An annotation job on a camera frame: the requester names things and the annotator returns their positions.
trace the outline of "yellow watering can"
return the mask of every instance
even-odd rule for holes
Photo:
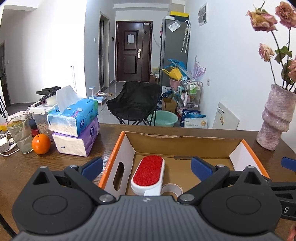
[[[178,80],[178,81],[181,80],[183,75],[181,74],[180,70],[174,67],[171,67],[171,68],[172,70],[170,72],[166,69],[162,69],[162,71],[165,72],[171,79]]]

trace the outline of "white tissue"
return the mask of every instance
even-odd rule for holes
[[[63,113],[67,107],[76,104],[77,101],[81,99],[83,98],[76,94],[70,85],[57,90],[57,105],[61,113]]]

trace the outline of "gray ribbed panel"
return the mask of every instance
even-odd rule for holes
[[[171,196],[122,196],[97,208],[82,227],[57,236],[19,234],[14,241],[280,241],[273,233],[236,237],[206,224],[193,206],[177,204]]]

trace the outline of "orange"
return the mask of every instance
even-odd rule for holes
[[[46,134],[38,134],[32,140],[32,148],[37,154],[45,154],[49,151],[51,142]]]

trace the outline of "table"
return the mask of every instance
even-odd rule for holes
[[[231,131],[214,129],[188,129],[176,127],[132,126],[101,124],[100,133],[93,145],[89,157],[78,157],[58,153],[54,144],[45,155],[34,152],[23,155],[20,152],[10,157],[0,157],[0,213],[9,225],[17,231],[11,215],[12,205],[39,166],[48,166],[51,170],[62,170],[71,164],[82,165],[96,156],[101,156],[106,165],[115,143],[122,131],[133,131],[147,134],[163,134],[177,136],[220,137],[245,139],[257,157],[261,160],[274,182],[296,181],[295,172],[282,168],[280,160],[286,156],[296,159],[296,154],[281,140],[276,151],[268,151],[256,142],[256,131]],[[276,234],[287,239],[288,229],[293,222],[281,219],[276,228]],[[10,236],[0,227],[0,240],[8,241]]]

